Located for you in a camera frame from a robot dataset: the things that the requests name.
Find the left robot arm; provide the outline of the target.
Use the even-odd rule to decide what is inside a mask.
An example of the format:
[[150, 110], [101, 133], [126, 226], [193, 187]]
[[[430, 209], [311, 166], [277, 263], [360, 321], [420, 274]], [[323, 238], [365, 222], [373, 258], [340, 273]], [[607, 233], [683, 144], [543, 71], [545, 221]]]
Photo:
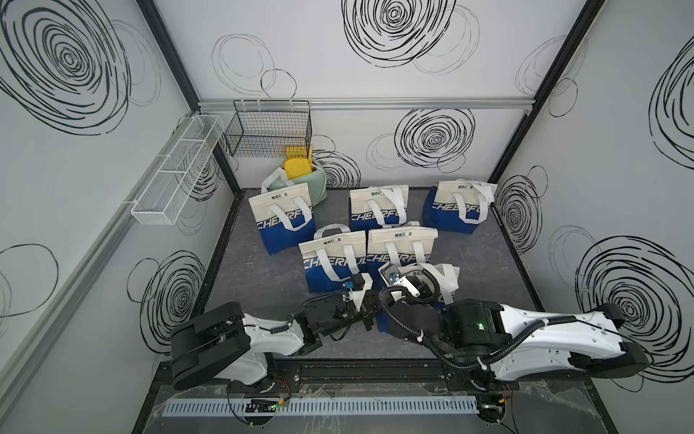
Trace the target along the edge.
[[173, 386], [184, 391], [215, 378], [249, 386], [261, 383], [273, 376], [272, 356], [310, 354], [323, 345], [324, 336], [360, 322], [371, 328], [381, 311], [371, 290], [309, 298], [301, 312], [285, 321], [257, 318], [238, 302], [226, 303], [173, 329]]

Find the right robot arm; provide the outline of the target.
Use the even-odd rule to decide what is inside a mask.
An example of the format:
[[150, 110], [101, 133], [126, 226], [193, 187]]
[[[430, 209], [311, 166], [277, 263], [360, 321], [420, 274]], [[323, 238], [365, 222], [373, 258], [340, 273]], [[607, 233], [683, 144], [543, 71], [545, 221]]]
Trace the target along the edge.
[[414, 275], [388, 263], [379, 275], [385, 285], [379, 302], [390, 332], [425, 347], [474, 386], [555, 371], [620, 379], [652, 364], [638, 342], [620, 334], [626, 318], [615, 304], [574, 315], [475, 299], [436, 309], [446, 279], [430, 265]]

